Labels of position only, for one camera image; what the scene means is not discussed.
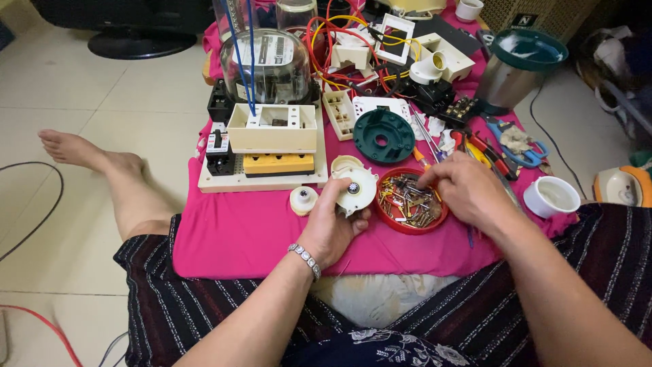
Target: man's hand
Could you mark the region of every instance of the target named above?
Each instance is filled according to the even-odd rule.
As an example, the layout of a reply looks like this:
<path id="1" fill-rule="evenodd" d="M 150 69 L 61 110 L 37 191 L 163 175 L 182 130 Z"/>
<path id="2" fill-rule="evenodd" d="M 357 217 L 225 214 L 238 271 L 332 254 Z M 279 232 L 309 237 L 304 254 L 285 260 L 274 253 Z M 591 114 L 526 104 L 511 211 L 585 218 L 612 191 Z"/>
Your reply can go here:
<path id="1" fill-rule="evenodd" d="M 350 178 L 331 178 L 322 190 L 315 207 L 310 212 L 308 224 L 297 243 L 305 248 L 319 267 L 324 270 L 342 257 L 353 237 L 369 226 L 369 208 L 348 219 L 335 214 L 335 202 L 340 193 L 349 187 Z"/>
<path id="2" fill-rule="evenodd" d="M 453 214 L 482 232 L 491 234 L 500 222 L 525 218 L 494 173 L 462 152 L 433 165 L 421 176 L 417 187 L 423 188 L 436 178 L 439 195 Z"/>

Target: yellow power strip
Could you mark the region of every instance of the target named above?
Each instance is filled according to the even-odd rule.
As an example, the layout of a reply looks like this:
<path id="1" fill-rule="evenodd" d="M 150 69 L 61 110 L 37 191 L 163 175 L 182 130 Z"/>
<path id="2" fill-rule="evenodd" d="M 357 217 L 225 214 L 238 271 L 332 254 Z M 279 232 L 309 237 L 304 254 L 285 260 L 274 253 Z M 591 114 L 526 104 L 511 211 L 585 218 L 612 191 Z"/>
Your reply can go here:
<path id="1" fill-rule="evenodd" d="M 243 169 L 248 177 L 310 174 L 315 171 L 315 161 L 312 154 L 245 154 Z"/>

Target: pink table cover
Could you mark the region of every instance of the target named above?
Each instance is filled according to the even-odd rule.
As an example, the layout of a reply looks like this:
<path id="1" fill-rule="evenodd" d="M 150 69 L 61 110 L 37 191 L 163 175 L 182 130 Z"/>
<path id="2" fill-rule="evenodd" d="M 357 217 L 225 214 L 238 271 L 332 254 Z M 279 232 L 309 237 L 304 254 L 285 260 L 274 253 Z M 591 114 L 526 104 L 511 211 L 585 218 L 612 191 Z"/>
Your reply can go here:
<path id="1" fill-rule="evenodd" d="M 479 28 L 475 23 L 458 22 L 454 17 L 454 5 L 449 5 L 442 16 L 453 26 L 464 26 L 471 33 Z M 466 79 L 455 82 L 454 87 L 458 93 L 472 96 L 486 63 L 479 51 L 471 59 L 476 62 L 473 72 Z M 323 117 L 329 166 L 338 155 L 348 154 L 358 157 L 365 167 L 371 167 L 372 172 L 380 176 L 393 168 L 373 165 L 362 157 L 351 140 L 340 142 L 328 116 L 323 114 Z M 518 123 L 513 113 L 504 118 Z M 472 119 L 470 126 L 498 147 L 481 118 Z M 201 130 L 198 141 L 209 134 L 210 128 L 211 120 Z M 308 217 L 297 217 L 292 212 L 288 201 L 290 191 L 201 193 L 197 182 L 205 151 L 205 144 L 202 145 L 197 146 L 200 156 L 188 162 L 190 189 L 174 240 L 174 269 L 187 278 L 264 278 L 299 237 Z M 425 142 L 417 142 L 417 147 L 433 161 Z M 412 157 L 400 165 L 419 167 Z M 543 220 L 527 210 L 522 200 L 523 192 L 540 176 L 544 174 L 539 169 L 522 169 L 518 181 L 511 186 L 530 219 L 551 238 L 561 234 L 576 216 L 562 214 Z M 465 276 L 501 258 L 500 250 L 486 236 L 479 238 L 474 234 L 473 243 L 474 247 L 470 248 L 466 225 L 452 214 L 434 232 L 408 236 L 390 229 L 374 212 L 369 229 L 354 239 L 340 261 L 324 274 Z"/>

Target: tile floor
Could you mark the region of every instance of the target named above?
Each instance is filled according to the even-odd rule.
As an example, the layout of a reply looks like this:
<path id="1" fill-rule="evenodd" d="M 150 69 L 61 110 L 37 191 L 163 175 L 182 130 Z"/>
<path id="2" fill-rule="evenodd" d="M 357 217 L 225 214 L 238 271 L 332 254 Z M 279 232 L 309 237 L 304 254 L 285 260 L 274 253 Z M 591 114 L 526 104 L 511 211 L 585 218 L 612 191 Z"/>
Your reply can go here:
<path id="1" fill-rule="evenodd" d="M 116 61 L 91 54 L 90 35 L 43 25 L 0 53 L 0 167 L 53 163 L 36 136 L 41 128 L 76 133 L 104 149 L 146 158 L 156 186 L 180 210 L 188 189 L 186 162 L 208 117 L 211 88 L 201 77 L 203 50 L 195 45 L 161 59 Z M 517 114 L 528 132 L 550 143 L 529 116 L 533 96 Z M 596 172 L 627 164 L 628 142 L 620 127 L 572 71 L 549 79 L 534 113 L 587 195 Z M 557 153 L 550 160 L 555 173 L 575 185 Z M 55 320 L 81 362 L 92 366 L 127 328 L 125 274 L 111 259 L 121 241 L 102 179 L 84 168 L 58 168 L 65 177 L 63 199 L 41 229 L 0 264 L 0 303 Z M 0 253 L 40 221 L 58 192 L 59 178 L 48 167 L 0 174 Z M 55 335 L 34 317 L 8 310 L 5 319 L 6 366 L 71 365 Z M 125 348 L 126 339 L 109 365 Z"/>

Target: bare foot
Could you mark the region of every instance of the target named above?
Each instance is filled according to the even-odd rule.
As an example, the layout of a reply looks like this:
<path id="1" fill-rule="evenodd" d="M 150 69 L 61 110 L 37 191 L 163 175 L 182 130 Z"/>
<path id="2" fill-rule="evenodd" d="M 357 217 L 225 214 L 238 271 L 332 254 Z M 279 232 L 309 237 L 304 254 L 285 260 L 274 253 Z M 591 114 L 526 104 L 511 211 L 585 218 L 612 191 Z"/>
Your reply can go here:
<path id="1" fill-rule="evenodd" d="M 46 129 L 39 131 L 38 137 L 57 163 L 86 167 L 99 173 L 118 169 L 139 174 L 143 168 L 143 160 L 136 154 L 107 152 L 78 135 Z"/>

